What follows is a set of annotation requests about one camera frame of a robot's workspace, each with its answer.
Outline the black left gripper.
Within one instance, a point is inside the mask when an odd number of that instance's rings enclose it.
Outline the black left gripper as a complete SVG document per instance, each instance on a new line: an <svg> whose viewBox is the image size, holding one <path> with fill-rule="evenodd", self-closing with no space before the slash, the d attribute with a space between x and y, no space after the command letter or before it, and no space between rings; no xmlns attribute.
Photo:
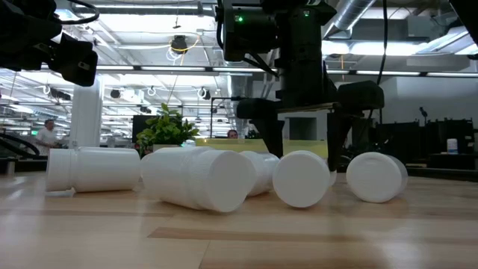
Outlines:
<svg viewBox="0 0 478 269"><path fill-rule="evenodd" d="M39 70L47 63L65 81L93 86L98 55L93 44L62 34L55 0L0 0L0 67Z"/></svg>

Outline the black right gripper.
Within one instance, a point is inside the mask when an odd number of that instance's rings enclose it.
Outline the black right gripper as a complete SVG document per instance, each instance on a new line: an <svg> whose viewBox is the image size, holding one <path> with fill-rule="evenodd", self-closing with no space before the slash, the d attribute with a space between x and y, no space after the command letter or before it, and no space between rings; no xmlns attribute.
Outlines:
<svg viewBox="0 0 478 269"><path fill-rule="evenodd" d="M342 148L355 119L363 111L383 108L383 89L374 81L359 81L335 87L326 74L322 56L321 28L334 17L336 10L319 1L309 4L296 0L278 14L281 108L299 108L334 102L327 114L328 167L337 170ZM237 117L248 120L261 135L269 153L283 156L282 129L278 119L278 102L259 98L239 101Z"/></svg>

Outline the white plastic pill bottle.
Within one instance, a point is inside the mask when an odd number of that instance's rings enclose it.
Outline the white plastic pill bottle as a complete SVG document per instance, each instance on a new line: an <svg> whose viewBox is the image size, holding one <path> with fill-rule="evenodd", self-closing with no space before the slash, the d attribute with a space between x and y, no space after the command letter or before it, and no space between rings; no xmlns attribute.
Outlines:
<svg viewBox="0 0 478 269"><path fill-rule="evenodd" d="M247 157L209 146L159 149L141 160L140 172L154 199L219 213L238 209L255 184Z"/></svg>
<svg viewBox="0 0 478 269"><path fill-rule="evenodd" d="M273 190L282 202L294 208L317 204L330 185L327 162L305 150L283 156L273 171Z"/></svg>
<svg viewBox="0 0 478 269"><path fill-rule="evenodd" d="M79 147L49 152L47 192L130 191L139 179L140 156L134 149Z"/></svg>
<svg viewBox="0 0 478 269"><path fill-rule="evenodd" d="M279 163L279 158L268 152L243 151L241 155L248 158L254 167L254 184L248 193L248 197L268 193L273 188L273 172Z"/></svg>
<svg viewBox="0 0 478 269"><path fill-rule="evenodd" d="M408 183L405 165L391 155L366 152L349 164L346 180L350 190L365 202L383 203L402 193Z"/></svg>

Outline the yellow translucent plastic basket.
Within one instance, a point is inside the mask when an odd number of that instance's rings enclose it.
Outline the yellow translucent plastic basket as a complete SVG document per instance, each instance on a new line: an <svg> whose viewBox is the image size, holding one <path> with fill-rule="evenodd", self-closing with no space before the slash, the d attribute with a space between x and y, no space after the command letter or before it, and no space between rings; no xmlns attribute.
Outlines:
<svg viewBox="0 0 478 269"><path fill-rule="evenodd" d="M283 153L305 150L313 152L321 158L328 158L327 142L324 140L283 140ZM235 152L253 151L268 152L262 139L227 139L227 138L200 138L195 141L196 146L209 146L219 150Z"/></svg>

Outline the white round building column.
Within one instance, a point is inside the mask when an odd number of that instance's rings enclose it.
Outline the white round building column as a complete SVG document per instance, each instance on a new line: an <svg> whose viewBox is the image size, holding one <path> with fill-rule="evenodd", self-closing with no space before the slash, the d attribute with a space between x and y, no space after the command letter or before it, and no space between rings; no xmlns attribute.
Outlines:
<svg viewBox="0 0 478 269"><path fill-rule="evenodd" d="M100 75L90 87L74 87L69 148L99 147L103 97L104 85Z"/></svg>

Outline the black cabinets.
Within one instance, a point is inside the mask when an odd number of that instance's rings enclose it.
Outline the black cabinets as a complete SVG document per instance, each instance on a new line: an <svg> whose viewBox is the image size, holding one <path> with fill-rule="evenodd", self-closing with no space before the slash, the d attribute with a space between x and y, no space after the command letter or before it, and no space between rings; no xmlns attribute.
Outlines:
<svg viewBox="0 0 478 269"><path fill-rule="evenodd" d="M424 164L427 168L478 170L478 129L471 120L436 120L421 126L409 123L378 124L369 135L370 142L382 153L398 158L406 165ZM458 155L447 153L447 139L458 140Z"/></svg>

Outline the long hanging light bar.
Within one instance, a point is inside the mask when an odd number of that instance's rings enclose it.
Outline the long hanging light bar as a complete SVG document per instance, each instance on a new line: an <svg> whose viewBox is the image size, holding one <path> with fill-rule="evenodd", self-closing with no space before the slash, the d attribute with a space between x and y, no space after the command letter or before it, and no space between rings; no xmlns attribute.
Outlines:
<svg viewBox="0 0 478 269"><path fill-rule="evenodd" d="M108 74L163 74L163 75L205 75L211 73L218 75L249 75L265 73L255 67L189 67L189 66L120 66L98 65L96 73ZM328 69L328 75L380 75L397 77L427 77L427 78L478 78L478 72L417 72L417 71L378 71L357 69Z"/></svg>

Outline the black monitor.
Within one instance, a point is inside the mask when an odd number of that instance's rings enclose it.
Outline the black monitor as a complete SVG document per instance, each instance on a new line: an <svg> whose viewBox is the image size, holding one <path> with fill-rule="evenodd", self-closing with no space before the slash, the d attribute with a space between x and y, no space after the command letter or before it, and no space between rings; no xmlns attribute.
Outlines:
<svg viewBox="0 0 478 269"><path fill-rule="evenodd" d="M137 142L137 135L144 129L147 129L149 125L146 123L152 116L147 115L134 115L132 119L132 143Z"/></svg>

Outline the green plant in white pot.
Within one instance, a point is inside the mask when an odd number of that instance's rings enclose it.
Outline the green plant in white pot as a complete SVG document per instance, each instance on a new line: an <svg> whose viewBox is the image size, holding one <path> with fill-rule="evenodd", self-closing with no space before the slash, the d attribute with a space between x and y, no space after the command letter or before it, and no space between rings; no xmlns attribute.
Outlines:
<svg viewBox="0 0 478 269"><path fill-rule="evenodd" d="M177 110L161 104L161 113L146 120L147 127L136 135L140 156L153 152L154 145L181 146L186 140L194 140L199 130L194 123L184 120Z"/></svg>

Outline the silver ceiling ventilation duct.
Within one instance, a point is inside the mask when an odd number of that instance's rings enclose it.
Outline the silver ceiling ventilation duct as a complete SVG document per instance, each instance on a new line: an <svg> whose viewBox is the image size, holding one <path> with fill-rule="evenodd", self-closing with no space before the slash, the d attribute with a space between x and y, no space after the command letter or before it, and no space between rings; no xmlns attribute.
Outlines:
<svg viewBox="0 0 478 269"><path fill-rule="evenodd" d="M252 73L246 71L221 71L219 72L219 77L224 81L225 86L221 87L221 94L219 96L220 100L216 106L224 107L231 129L238 132L239 138L245 138L249 131L249 123L247 120L238 118L237 106L240 97L251 97L253 94Z"/></svg>
<svg viewBox="0 0 478 269"><path fill-rule="evenodd" d="M339 0L335 8L337 13L323 27L323 38L351 30L375 2L376 0Z"/></svg>

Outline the black gantry frame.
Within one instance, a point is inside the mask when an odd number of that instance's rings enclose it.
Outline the black gantry frame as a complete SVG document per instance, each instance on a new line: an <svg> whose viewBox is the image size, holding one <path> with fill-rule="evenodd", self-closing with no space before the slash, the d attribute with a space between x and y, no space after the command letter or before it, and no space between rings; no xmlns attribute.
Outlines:
<svg viewBox="0 0 478 269"><path fill-rule="evenodd" d="M216 107L214 107L214 101L215 100L220 100L221 103L224 101L224 100L229 100L229 101L232 101L232 102L239 102L240 100L242 99L245 99L244 97L242 96L231 96L231 97L211 97L211 104L210 104L210 134L209 134L209 137L212 138L213 135L212 135L212 132L213 132L213 115L214 115L214 110L216 109Z"/></svg>

